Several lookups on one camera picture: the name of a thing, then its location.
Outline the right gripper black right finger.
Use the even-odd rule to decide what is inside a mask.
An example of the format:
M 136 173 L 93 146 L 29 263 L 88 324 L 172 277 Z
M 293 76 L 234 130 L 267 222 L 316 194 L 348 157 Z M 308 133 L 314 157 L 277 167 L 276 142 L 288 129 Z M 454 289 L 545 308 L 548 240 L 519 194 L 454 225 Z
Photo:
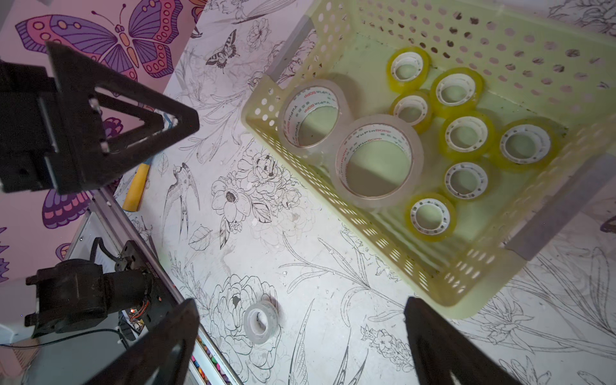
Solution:
M 404 308 L 407 338 L 420 384 L 517 384 L 423 299 Z

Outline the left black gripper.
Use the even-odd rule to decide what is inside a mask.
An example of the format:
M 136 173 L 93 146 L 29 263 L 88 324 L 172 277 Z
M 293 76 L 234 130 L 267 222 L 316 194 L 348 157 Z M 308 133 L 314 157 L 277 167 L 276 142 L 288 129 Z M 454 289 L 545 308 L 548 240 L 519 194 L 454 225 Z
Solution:
M 97 189 L 199 130 L 195 109 L 67 46 L 47 52 L 54 78 L 1 62 L 3 192 Z

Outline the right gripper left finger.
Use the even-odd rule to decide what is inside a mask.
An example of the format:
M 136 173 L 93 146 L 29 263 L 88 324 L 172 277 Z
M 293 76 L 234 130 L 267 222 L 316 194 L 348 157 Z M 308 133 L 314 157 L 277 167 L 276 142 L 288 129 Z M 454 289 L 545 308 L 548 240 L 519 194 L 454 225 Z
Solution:
M 193 355 L 200 319 L 196 302 L 186 299 L 88 384 L 183 384 Z

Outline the yellow small tape roll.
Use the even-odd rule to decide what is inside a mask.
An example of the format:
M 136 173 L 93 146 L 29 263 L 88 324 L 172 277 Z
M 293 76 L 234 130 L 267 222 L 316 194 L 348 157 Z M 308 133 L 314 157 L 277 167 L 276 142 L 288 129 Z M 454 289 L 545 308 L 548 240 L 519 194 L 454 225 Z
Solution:
M 477 161 L 455 163 L 444 173 L 444 191 L 460 201 L 474 201 L 484 197 L 490 188 L 489 167 Z
M 489 150 L 498 168 L 524 173 L 544 169 L 561 150 L 561 129 L 545 118 L 516 120 L 505 126 Z
M 404 218 L 408 230 L 426 242 L 440 242 L 452 236 L 457 227 L 457 211 L 453 203 L 435 192 L 413 197 Z
M 417 91 L 428 78 L 431 59 L 420 47 L 396 51 L 388 60 L 388 85 L 396 93 Z
M 422 91 L 399 96 L 392 103 L 390 114 L 410 124 L 418 134 L 425 133 L 432 125 L 432 105 L 428 95 Z
M 439 152 L 454 161 L 481 158 L 496 143 L 497 133 L 490 118 L 477 111 L 452 115 L 441 126 Z
M 435 114 L 449 118 L 460 112 L 473 110 L 484 91 L 484 79 L 474 70 L 457 67 L 439 75 L 429 93 Z

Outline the small clear tape roll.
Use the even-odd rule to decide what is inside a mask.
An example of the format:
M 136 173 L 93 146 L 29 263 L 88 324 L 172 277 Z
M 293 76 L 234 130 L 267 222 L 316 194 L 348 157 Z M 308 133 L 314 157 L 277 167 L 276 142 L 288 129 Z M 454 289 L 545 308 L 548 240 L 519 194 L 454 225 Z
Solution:
M 250 306 L 244 314 L 245 334 L 253 344 L 263 345 L 278 331 L 278 311 L 269 301 Z

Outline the large transparent tape roll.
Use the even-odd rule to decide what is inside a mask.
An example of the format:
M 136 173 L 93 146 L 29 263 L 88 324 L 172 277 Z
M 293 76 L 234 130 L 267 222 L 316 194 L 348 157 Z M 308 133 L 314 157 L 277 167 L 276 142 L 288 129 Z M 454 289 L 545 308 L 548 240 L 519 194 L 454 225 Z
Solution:
M 423 144 L 412 125 L 377 114 L 348 125 L 329 169 L 335 190 L 346 203 L 381 210 L 410 200 L 423 167 Z
M 296 87 L 282 105 L 278 137 L 282 146 L 311 165 L 325 165 L 355 120 L 338 84 L 313 80 Z

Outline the pale green storage basket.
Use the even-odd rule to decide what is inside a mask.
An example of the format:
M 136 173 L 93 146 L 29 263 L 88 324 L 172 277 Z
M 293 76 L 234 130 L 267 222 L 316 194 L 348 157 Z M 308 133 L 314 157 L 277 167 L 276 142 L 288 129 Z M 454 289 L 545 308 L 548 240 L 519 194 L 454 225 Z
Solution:
M 516 120 L 545 118 L 561 129 L 561 150 L 544 168 L 498 168 L 488 152 L 489 192 L 460 201 L 444 191 L 455 163 L 439 152 L 448 118 L 433 110 L 418 134 L 424 164 L 410 200 L 381 210 L 346 203 L 331 181 L 330 162 L 311 165 L 287 151 L 278 118 L 292 91 L 313 80 L 342 89 L 355 120 L 390 114 L 401 95 L 388 85 L 388 60 L 404 48 L 424 49 L 431 65 L 417 91 L 463 67 L 484 79 L 479 104 L 497 136 Z M 582 208 L 615 172 L 615 41 L 550 20 L 471 1 L 319 1 L 274 56 L 242 111 L 242 122 L 300 181 L 367 242 L 421 298 L 450 319 L 476 314 Z M 407 228 L 413 197 L 438 193 L 453 203 L 457 227 L 440 242 Z

